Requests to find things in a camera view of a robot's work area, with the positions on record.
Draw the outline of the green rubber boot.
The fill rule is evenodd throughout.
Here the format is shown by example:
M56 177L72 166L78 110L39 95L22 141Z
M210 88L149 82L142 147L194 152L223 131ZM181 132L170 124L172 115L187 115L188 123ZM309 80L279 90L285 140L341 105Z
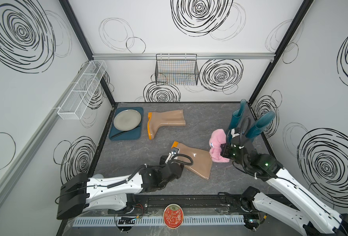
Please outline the green rubber boot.
M275 117L276 114L272 111L265 113L262 117L255 121L255 123L247 131L245 137L250 140L254 140L268 127Z
M227 135L229 135L233 129L238 128L238 126L241 123L242 118L244 116L244 111L245 111L246 105L247 105L247 101L245 99L242 99L240 101L239 109L235 110L232 113L232 118L231 118L231 122L230 122L229 127L228 127Z

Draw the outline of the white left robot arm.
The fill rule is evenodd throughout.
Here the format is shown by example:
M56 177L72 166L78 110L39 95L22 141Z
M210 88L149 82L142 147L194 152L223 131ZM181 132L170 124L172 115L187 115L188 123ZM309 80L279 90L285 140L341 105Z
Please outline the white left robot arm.
M186 165L179 154L162 156L159 165L141 165L132 174L114 178L88 177L86 173L74 176L61 186L56 218L71 219L90 210L123 210L130 206L133 194L155 192L181 177Z

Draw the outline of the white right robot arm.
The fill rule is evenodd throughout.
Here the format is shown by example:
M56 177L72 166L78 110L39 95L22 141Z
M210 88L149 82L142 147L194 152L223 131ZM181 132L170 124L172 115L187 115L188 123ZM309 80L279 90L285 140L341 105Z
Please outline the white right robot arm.
M285 205L249 187L239 204L244 211L272 215L303 236L347 236L348 214L340 214L302 186L273 156L258 153L252 141L241 134L226 138L221 155L242 166L242 172L278 190L292 206Z

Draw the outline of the pink microfiber cloth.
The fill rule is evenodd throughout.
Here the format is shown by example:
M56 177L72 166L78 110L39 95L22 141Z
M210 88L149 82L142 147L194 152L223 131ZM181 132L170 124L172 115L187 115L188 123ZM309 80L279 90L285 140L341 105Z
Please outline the pink microfiber cloth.
M226 144L226 134L223 129L217 129L213 131L209 140L210 156L213 162L216 163L228 163L230 159L221 155L221 146Z

